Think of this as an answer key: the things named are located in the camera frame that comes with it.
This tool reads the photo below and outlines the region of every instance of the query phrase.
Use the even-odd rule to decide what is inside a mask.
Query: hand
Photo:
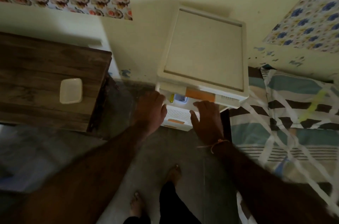
[[[194,111],[191,113],[193,128],[206,145],[213,145],[218,139],[224,138],[219,106],[213,102],[201,101],[193,103],[200,113],[200,121]]]
[[[145,128],[146,135],[154,133],[163,123],[167,109],[162,105],[165,96],[157,91],[146,92],[139,98],[133,114],[132,125]]]

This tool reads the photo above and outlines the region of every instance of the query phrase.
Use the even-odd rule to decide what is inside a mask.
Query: tile floor
[[[113,86],[109,91],[97,130],[105,140],[129,125],[135,101],[146,90],[154,89],[135,83],[121,82],[118,86],[119,91]],[[32,191],[76,156],[103,143],[95,137],[64,130],[6,127],[0,133],[0,163],[13,173],[13,189]],[[235,189],[227,173],[207,149],[197,149],[198,145],[201,142],[193,130],[160,127],[140,149],[98,224],[122,224],[129,215],[129,202],[135,191],[142,194],[152,223],[159,223],[160,189],[175,163],[183,174],[177,193],[202,223],[238,224]]]

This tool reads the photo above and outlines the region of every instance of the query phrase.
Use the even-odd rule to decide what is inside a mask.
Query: bare foot
[[[176,164],[174,167],[172,167],[168,174],[167,174],[167,179],[166,182],[171,181],[174,186],[177,185],[178,181],[181,179],[181,169],[178,164]]]
[[[131,217],[138,217],[142,216],[142,212],[145,210],[145,203],[141,199],[139,192],[135,192],[132,201],[130,202],[130,215]]]

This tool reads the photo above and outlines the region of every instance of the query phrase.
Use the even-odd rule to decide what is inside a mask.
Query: person's right arm
[[[193,128],[206,145],[225,140],[219,107],[207,101],[194,104],[200,121],[191,111]],[[213,147],[214,155],[223,163],[245,204],[258,224],[261,223],[338,223],[320,202],[293,184],[285,183],[269,173],[231,142]]]

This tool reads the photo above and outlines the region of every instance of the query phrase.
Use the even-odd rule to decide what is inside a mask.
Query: black pants
[[[160,224],[201,224],[201,222],[189,211],[183,201],[175,192],[172,182],[167,182],[160,192]],[[129,217],[124,224],[150,224],[148,216]]]

